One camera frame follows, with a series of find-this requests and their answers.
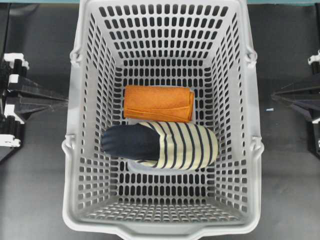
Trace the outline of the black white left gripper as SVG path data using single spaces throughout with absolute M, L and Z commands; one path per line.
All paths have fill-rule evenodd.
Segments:
M 25 120 L 31 114 L 68 106 L 68 98 L 21 76 L 28 70 L 22 53 L 0 59 L 0 161 L 22 146 Z

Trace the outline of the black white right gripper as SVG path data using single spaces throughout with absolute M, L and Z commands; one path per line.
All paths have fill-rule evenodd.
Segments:
M 314 82 L 294 82 L 272 93 L 271 98 L 312 122 L 314 149 L 320 152 L 320 50 L 308 58 Z

